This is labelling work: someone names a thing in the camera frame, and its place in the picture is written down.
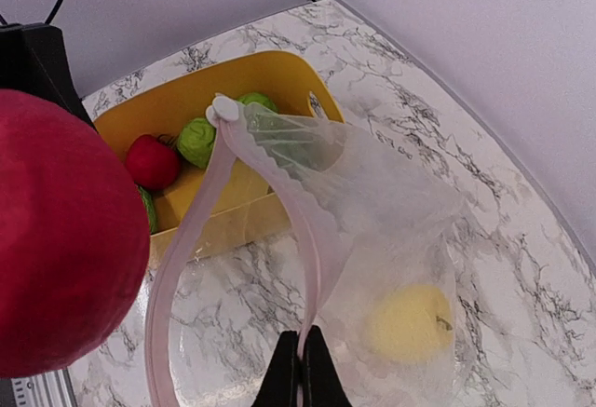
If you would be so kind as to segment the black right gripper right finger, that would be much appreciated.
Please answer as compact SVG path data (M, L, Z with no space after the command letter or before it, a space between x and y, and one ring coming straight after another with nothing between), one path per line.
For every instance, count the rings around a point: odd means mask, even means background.
M335 370L332 356L319 326L313 325L302 356L303 405L351 407Z

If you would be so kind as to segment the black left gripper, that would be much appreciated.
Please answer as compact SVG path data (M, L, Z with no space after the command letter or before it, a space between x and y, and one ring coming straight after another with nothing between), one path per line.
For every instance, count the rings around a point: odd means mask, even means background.
M1 27L1 87L53 102L92 124L75 90L62 31L57 27L45 23Z

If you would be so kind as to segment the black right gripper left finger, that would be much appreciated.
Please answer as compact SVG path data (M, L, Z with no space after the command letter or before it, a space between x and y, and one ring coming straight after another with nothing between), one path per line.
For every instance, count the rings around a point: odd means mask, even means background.
M297 357L298 334L283 332L252 407L296 407L300 381L300 363Z

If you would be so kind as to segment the clear zip top bag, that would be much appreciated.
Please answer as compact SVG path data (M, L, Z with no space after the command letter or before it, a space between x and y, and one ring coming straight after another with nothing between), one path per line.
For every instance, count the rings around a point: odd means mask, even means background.
M151 402L178 400L169 367L169 318L188 258L241 161L277 195L304 269L305 308L298 334L302 356L320 327L351 406L447 406L468 364L455 355L455 271L447 240L467 213L448 184L391 147L347 124L279 115L224 95L207 108L216 128L203 182L167 248L148 302L145 370ZM390 293L414 284L443 291L454 317L453 344L434 359L398 363L372 352L366 324Z

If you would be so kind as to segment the red apple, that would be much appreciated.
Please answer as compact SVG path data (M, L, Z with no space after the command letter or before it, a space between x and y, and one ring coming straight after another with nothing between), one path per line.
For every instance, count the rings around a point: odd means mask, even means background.
M151 191L162 191L175 182L182 163L169 146L152 135L143 134L128 149L125 167L136 184Z
M1 93L1 374L59 370L129 312L148 265L141 196L117 155L58 105Z

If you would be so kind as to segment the red apple in basket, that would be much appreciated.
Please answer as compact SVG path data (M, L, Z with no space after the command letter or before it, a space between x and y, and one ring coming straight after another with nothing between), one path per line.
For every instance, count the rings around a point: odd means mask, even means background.
M152 135L143 134L128 149L125 167L136 184L151 191L162 191L175 182L182 163L169 146Z

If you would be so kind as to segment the green grape bunch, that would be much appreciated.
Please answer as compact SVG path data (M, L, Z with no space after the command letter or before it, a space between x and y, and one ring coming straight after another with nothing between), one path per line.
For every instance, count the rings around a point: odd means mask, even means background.
M157 215L156 215L156 209L155 209L153 198L152 198L151 194L147 190L145 190L142 186L138 185L137 188L141 195L143 205L145 206L148 223L149 223L149 227L150 227L150 233L154 234L157 232L158 222L157 222Z

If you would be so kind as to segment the yellow plastic basket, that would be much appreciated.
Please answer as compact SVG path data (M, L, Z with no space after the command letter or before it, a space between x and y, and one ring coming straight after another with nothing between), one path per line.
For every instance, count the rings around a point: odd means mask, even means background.
M218 94L258 101L284 115L344 119L311 66L283 51L254 53L209 66L99 115L94 122L97 131L142 187L153 231L151 267L161 261L204 179L215 141L206 110ZM196 252L206 257L229 251L289 225L269 184L236 161Z

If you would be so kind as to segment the green apple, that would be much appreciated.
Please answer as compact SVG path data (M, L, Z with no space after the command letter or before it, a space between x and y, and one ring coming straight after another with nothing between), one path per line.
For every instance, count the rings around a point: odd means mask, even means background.
M241 95L237 98L239 102L242 104L248 105L250 103L256 102L261 104L263 107L269 109L270 111L277 113L278 108L275 103L266 95L260 92L250 92L244 95Z

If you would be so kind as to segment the front aluminium rail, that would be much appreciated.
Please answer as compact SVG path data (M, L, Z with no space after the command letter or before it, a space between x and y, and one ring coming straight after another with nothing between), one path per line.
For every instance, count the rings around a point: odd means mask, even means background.
M2 407L77 407L67 369L0 380Z

